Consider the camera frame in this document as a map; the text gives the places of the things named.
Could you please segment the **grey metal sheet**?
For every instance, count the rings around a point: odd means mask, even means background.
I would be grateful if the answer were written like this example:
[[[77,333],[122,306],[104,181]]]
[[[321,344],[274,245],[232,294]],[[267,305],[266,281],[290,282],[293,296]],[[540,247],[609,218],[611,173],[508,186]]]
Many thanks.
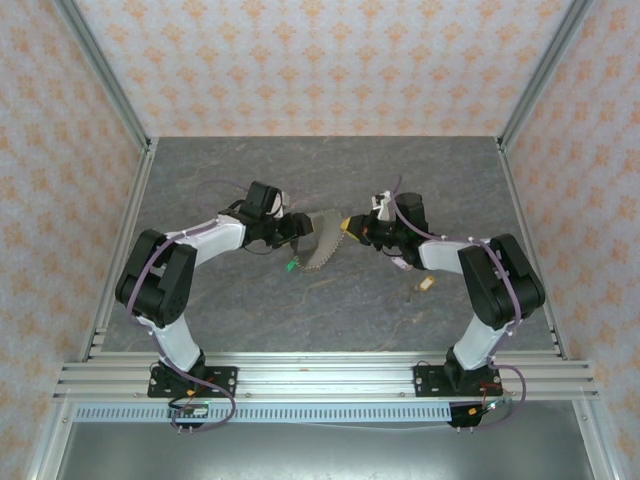
[[[570,429],[235,424],[73,427],[56,480],[594,480]]]

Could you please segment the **aluminium side rail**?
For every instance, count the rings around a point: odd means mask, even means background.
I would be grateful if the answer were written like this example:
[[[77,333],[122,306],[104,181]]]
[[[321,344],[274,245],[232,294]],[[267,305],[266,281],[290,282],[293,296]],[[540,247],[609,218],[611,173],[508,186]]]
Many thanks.
[[[110,320],[111,311],[114,304],[114,291],[117,280],[126,263],[129,242],[133,236],[140,205],[144,197],[144,191],[154,161],[155,153],[159,143],[158,137],[152,137],[142,148],[139,163],[132,178],[124,210],[122,212],[117,235],[115,236],[112,254],[106,270],[106,276],[100,291],[99,298],[95,305],[94,313],[88,324],[77,360],[86,362],[89,357],[94,335],[99,329],[105,329]]]
[[[543,306],[543,311],[547,320],[547,324],[549,326],[550,335],[555,344],[555,350],[557,351],[558,355],[561,357],[563,361],[570,360],[571,354],[567,350],[567,347],[565,345],[564,332],[562,331],[562,327],[558,324],[558,321],[556,318],[556,311],[555,311],[555,306],[553,304],[551,290],[545,283],[544,275],[541,270],[541,265],[539,262],[535,245],[534,245],[534,238],[532,236],[532,232],[526,218],[526,213],[525,213],[523,203],[518,193],[512,168],[509,164],[506,147],[503,145],[501,139],[498,137],[495,138],[495,144],[496,144],[497,152],[500,158],[500,163],[506,178],[506,182],[511,194],[512,202],[514,204],[514,209],[516,212],[518,223],[523,235],[523,240],[525,243],[527,255],[530,259],[531,265],[535,273],[538,275],[545,289],[546,300]]]

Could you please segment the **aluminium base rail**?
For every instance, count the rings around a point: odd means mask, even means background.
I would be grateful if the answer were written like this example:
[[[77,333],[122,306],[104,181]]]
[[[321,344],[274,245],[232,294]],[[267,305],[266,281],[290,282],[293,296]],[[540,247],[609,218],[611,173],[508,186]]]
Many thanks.
[[[85,362],[63,365],[57,399],[140,400],[147,391],[155,355],[93,351]],[[414,396],[415,365],[440,365],[441,352],[209,353],[213,366],[239,370],[241,401],[408,401]],[[591,364],[555,352],[513,351],[497,357],[512,394],[529,400],[598,400],[603,389]]]

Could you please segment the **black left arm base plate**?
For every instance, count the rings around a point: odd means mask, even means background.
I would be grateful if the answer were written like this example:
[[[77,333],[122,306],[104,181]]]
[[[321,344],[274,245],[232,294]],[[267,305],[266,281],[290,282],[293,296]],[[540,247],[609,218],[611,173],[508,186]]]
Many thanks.
[[[238,368],[206,366],[204,380],[235,396]],[[147,388],[149,398],[186,399],[196,396],[199,398],[223,398],[223,393],[212,387],[203,386],[186,379],[164,364],[154,364],[150,369],[150,380]]]

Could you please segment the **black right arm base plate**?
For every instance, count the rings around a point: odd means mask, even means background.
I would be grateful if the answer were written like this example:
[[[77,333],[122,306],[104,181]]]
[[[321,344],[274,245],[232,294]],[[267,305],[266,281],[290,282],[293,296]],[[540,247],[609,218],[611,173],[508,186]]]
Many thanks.
[[[417,364],[413,367],[417,397],[502,396],[499,372],[487,366],[457,371],[449,365]]]

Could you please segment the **aluminium frame post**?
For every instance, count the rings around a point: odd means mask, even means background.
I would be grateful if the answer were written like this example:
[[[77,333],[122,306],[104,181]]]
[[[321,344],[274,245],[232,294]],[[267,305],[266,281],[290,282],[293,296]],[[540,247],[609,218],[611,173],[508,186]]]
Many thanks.
[[[84,57],[96,73],[127,132],[138,147],[146,150],[151,143],[151,138],[145,131],[77,1],[52,0],[52,2],[77,40]]]
[[[551,75],[559,65],[574,36],[582,25],[595,0],[571,0],[558,28],[545,48],[533,74],[520,95],[496,144],[502,153],[514,144],[517,136],[531,114]]]

